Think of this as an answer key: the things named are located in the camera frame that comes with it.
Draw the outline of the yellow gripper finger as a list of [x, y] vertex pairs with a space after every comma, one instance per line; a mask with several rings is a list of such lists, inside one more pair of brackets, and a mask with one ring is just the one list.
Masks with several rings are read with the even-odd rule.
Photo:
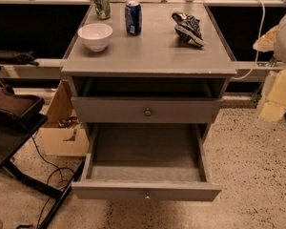
[[253, 49], [258, 52], [272, 52], [274, 50], [277, 28], [278, 26], [272, 27], [257, 39], [253, 44]]

